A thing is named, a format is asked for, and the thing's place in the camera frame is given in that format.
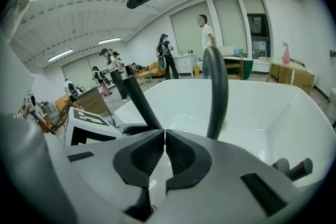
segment bottle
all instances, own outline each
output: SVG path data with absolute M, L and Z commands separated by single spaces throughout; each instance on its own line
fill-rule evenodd
M 283 58 L 282 58 L 282 62 L 283 63 L 289 63 L 290 61 L 290 55 L 289 55 L 289 49 L 288 49 L 288 44 L 283 42 L 283 47 L 286 47 L 285 52 L 283 53 Z

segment cap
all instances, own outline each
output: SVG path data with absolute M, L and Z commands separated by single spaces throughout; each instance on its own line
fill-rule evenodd
M 103 49 L 101 50 L 101 52 L 99 53 L 99 56 L 102 56 L 102 55 L 104 55 L 104 54 L 105 54 L 105 52 L 107 52 L 107 49 L 103 48 Z

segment white ceiling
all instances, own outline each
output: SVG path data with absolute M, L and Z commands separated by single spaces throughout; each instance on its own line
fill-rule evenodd
M 126 0 L 34 0 L 10 46 L 30 70 L 46 68 L 53 64 L 47 59 L 67 49 L 90 50 L 112 37 L 125 43 L 183 1 L 151 0 L 131 10 Z

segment white bathtub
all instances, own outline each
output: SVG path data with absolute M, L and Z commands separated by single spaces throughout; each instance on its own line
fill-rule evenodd
M 206 136 L 210 80 L 168 80 L 145 92 L 164 129 Z M 115 111 L 123 123 L 144 123 L 132 102 Z M 328 119 L 301 89 L 285 84 L 229 81 L 229 104 L 220 141 L 245 148 L 267 164 L 286 158 L 290 167 L 309 157 L 313 173 L 295 182 L 320 181 L 336 153 Z

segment white shirt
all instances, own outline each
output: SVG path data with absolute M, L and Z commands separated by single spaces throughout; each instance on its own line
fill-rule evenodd
M 205 24 L 202 30 L 202 45 L 203 50 L 205 50 L 207 47 L 211 46 L 211 39 L 209 34 L 214 34 L 214 31 L 212 30 L 211 26 L 209 24 Z
M 106 69 L 109 70 L 110 72 L 116 71 L 116 69 L 117 69 L 117 62 L 115 61 L 116 59 L 113 56 L 110 56 L 110 59 L 111 59 L 110 64 L 109 64 L 108 59 L 106 59 L 106 61 L 105 61 Z
M 64 90 L 65 90 L 65 92 L 66 92 L 69 96 L 71 96 L 72 94 L 71 94 L 71 91 L 70 91 L 70 89 L 69 89 L 69 84 L 72 84 L 72 85 L 73 85 L 73 83 L 72 83 L 70 80 L 67 80 L 67 81 L 64 83 Z M 79 92 L 78 92 L 77 89 L 75 88 L 75 85 L 73 85 L 73 88 L 74 88 L 74 90 L 79 94 Z

